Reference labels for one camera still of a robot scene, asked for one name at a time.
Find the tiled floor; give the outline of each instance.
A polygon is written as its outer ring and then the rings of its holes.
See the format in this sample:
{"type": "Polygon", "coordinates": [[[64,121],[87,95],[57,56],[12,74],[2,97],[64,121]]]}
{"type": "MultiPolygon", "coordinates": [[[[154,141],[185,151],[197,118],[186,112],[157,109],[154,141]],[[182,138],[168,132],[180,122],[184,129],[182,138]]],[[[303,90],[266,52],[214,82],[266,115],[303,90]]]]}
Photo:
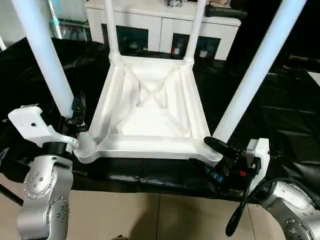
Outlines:
{"type": "MultiPolygon", "coordinates": [[[[0,175],[0,184],[22,197],[22,185],[0,175]]],[[[284,240],[278,223],[263,208],[249,205],[235,234],[225,227],[238,203],[145,193],[72,191],[68,240],[284,240]]],[[[1,240],[18,240],[19,206],[0,195],[1,240]]]]}

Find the black tarp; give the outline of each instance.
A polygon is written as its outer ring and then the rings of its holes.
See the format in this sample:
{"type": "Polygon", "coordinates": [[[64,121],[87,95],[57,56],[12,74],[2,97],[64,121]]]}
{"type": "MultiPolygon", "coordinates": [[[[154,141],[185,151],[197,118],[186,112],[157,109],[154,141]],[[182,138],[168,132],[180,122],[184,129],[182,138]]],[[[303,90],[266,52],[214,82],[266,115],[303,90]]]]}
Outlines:
{"type": "MultiPolygon", "coordinates": [[[[90,123],[109,69],[109,50],[97,42],[53,39],[73,92],[86,96],[90,123]]],[[[134,56],[170,58],[166,53],[134,52],[134,56]]],[[[197,59],[194,75],[210,132],[213,133],[235,93],[245,69],[197,59]]],[[[42,153],[24,140],[7,114],[21,105],[39,103],[47,123],[59,120],[57,109],[26,39],[0,53],[0,172],[22,182],[29,163],[42,153]]],[[[320,87],[302,71],[274,67],[245,112],[229,144],[245,149],[250,139],[268,138],[271,161],[266,179],[299,181],[320,200],[320,87]]],[[[73,189],[106,192],[152,192],[239,200],[230,189],[216,187],[186,160],[100,158],[91,164],[73,160],[73,189]]]]}

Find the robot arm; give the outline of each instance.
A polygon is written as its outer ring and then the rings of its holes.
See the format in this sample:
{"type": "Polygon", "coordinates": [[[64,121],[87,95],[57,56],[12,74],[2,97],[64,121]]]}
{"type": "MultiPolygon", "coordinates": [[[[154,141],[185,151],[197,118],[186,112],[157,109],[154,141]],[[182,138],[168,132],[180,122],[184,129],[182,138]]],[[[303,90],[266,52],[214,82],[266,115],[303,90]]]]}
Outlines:
{"type": "Polygon", "coordinates": [[[278,181],[260,205],[278,221],[287,240],[320,239],[320,211],[298,187],[278,181]]]}
{"type": "Polygon", "coordinates": [[[74,98],[70,119],[61,118],[59,133],[47,126],[42,110],[24,106],[8,117],[20,134],[43,147],[46,154],[36,157],[23,183],[24,202],[17,229],[22,240],[65,240],[68,232],[69,192],[73,185],[72,152],[79,146],[77,136],[86,131],[85,98],[74,98]]]}
{"type": "Polygon", "coordinates": [[[69,219],[72,161],[59,155],[34,159],[25,177],[17,229],[23,240],[65,240],[69,219]]]}
{"type": "MultiPolygon", "coordinates": [[[[259,191],[259,187],[257,189],[256,187],[266,175],[270,160],[269,142],[263,138],[252,139],[247,149],[240,151],[215,138],[205,138],[204,141],[214,150],[233,160],[233,164],[228,164],[227,160],[222,159],[216,167],[206,171],[211,180],[220,185],[222,191],[234,187],[234,182],[248,183],[249,175],[247,174],[252,171],[250,167],[257,163],[261,166],[255,169],[254,178],[250,179],[248,184],[242,185],[244,200],[241,201],[226,228],[226,234],[231,236],[240,220],[241,209],[247,203],[247,198],[252,198],[259,191]],[[247,193],[252,193],[248,197],[244,195],[245,188],[248,188],[247,193]]],[[[315,209],[314,204],[315,202],[305,192],[287,181],[275,182],[275,187],[268,193],[268,197],[260,202],[260,205],[279,222],[287,240],[320,240],[320,211],[315,209]]]]}

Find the white pole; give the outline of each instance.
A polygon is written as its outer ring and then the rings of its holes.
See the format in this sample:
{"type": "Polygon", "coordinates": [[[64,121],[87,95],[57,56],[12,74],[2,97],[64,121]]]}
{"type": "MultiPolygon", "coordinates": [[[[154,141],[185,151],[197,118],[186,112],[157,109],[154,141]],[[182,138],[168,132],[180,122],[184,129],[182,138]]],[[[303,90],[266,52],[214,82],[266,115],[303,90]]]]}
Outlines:
{"type": "Polygon", "coordinates": [[[184,56],[186,62],[194,62],[195,51],[197,47],[198,37],[201,29],[202,19],[204,17],[207,0],[198,0],[192,24],[192,30],[184,56]]]}
{"type": "Polygon", "coordinates": [[[1,49],[1,51],[4,51],[4,50],[6,50],[6,49],[7,49],[7,47],[6,47],[5,43],[4,43],[4,41],[2,41],[1,36],[0,36],[0,49],[1,49]]]}
{"type": "Polygon", "coordinates": [[[214,138],[227,142],[265,79],[307,0],[282,0],[258,51],[226,109],[214,138]]]}
{"type": "Polygon", "coordinates": [[[108,31],[110,58],[120,58],[121,55],[118,47],[117,29],[114,19],[112,0],[104,0],[104,11],[108,31]]]}
{"type": "Polygon", "coordinates": [[[60,26],[59,26],[59,20],[57,18],[57,15],[55,13],[55,8],[54,5],[52,4],[51,0],[47,0],[50,13],[52,16],[52,25],[54,26],[55,34],[58,39],[62,39],[61,31],[60,31],[60,26]]]}
{"type": "Polygon", "coordinates": [[[74,96],[36,0],[12,0],[12,3],[60,114],[72,117],[74,96]]]}

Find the wall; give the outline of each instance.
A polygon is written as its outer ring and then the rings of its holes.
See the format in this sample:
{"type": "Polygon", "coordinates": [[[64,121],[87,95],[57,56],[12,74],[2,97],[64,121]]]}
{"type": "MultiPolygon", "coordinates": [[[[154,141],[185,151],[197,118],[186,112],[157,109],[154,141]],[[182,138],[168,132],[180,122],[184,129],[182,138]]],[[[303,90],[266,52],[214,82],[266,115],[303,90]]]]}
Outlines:
{"type": "MultiPolygon", "coordinates": [[[[38,6],[47,22],[47,27],[53,37],[54,32],[50,23],[51,14],[47,0],[36,1],[38,2],[38,6]]],[[[7,47],[26,36],[11,0],[0,0],[0,36],[7,47]]]]}
{"type": "Polygon", "coordinates": [[[85,3],[87,0],[59,0],[60,7],[53,4],[59,19],[85,22],[88,20],[85,3]]]}

